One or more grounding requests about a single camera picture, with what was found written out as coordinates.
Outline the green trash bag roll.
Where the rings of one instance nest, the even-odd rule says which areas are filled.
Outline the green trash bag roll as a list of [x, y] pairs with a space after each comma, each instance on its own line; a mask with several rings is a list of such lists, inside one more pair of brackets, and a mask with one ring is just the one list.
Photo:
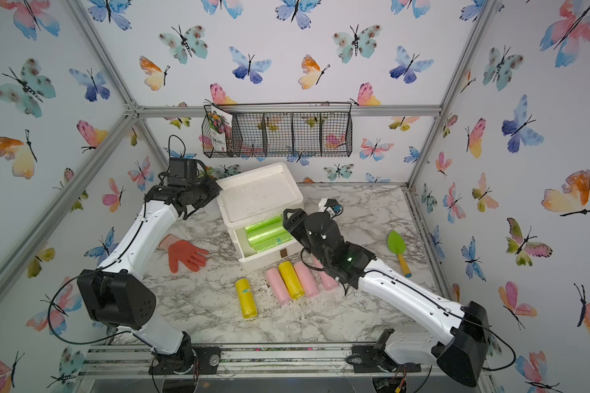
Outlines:
[[244, 229], [247, 233], [274, 231], [275, 229], [283, 228], [283, 219], [280, 215], [265, 219], [254, 224], [246, 226]]
[[245, 233], [247, 234], [247, 241], [253, 247], [254, 245], [267, 240], [269, 238], [275, 237], [280, 234], [287, 233], [288, 231], [283, 227], [282, 229], [275, 229], [274, 231], [265, 231], [265, 232], [252, 232], [252, 233]]
[[257, 253], [261, 253], [261, 252], [265, 252], [265, 251], [268, 251], [268, 250], [276, 248], [276, 247], [281, 247], [285, 243], [288, 243], [292, 240], [293, 240], [293, 236], [291, 234], [284, 233], [284, 234], [280, 234], [275, 237], [269, 238], [267, 240], [264, 240], [262, 242], [259, 242], [258, 244], [254, 245], [252, 248]]

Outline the white top drawer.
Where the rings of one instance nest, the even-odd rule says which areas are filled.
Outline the white top drawer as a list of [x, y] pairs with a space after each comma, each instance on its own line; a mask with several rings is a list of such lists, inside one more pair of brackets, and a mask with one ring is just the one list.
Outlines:
[[261, 270], [303, 249], [303, 245], [284, 228], [281, 215], [254, 219], [240, 228], [228, 228], [228, 232], [245, 272]]

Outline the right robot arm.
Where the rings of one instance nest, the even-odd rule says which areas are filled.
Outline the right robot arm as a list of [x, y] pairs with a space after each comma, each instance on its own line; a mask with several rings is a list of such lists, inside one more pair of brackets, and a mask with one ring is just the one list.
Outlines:
[[373, 252], [345, 241], [327, 211], [309, 215], [286, 209], [283, 226], [333, 280], [386, 301], [434, 339], [416, 344], [385, 333], [381, 350], [386, 362], [435, 365], [457, 383], [478, 386], [493, 335], [483, 306], [474, 301], [462, 305], [413, 283]]

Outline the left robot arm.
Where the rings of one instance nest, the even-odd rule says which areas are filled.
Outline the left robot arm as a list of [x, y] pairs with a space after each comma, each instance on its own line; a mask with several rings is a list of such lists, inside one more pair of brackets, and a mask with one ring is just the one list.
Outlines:
[[172, 273], [184, 265], [197, 272], [208, 251], [170, 234], [177, 219], [188, 219], [214, 200], [221, 187], [207, 176], [174, 178], [153, 187], [145, 196], [134, 224], [118, 247], [96, 270], [85, 270], [77, 285], [91, 319], [129, 331], [159, 355], [177, 355], [185, 335], [156, 311], [156, 296], [144, 283], [155, 250], [167, 253]]

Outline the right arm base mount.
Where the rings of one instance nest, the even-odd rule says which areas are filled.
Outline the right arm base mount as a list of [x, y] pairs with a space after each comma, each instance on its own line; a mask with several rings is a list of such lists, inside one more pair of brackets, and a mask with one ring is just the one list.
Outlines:
[[400, 364], [385, 351], [386, 343], [394, 332], [394, 329], [387, 328], [375, 344], [353, 345], [351, 354], [345, 358], [345, 362], [353, 367], [355, 373], [421, 372], [420, 365], [415, 363]]

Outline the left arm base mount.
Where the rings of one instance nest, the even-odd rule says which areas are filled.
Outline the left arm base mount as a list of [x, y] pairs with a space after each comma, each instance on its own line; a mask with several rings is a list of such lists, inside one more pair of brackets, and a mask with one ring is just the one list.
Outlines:
[[177, 352], [172, 355], [154, 352], [154, 363], [148, 373], [151, 376], [216, 375], [221, 354], [220, 346], [196, 346], [190, 335], [184, 332]]

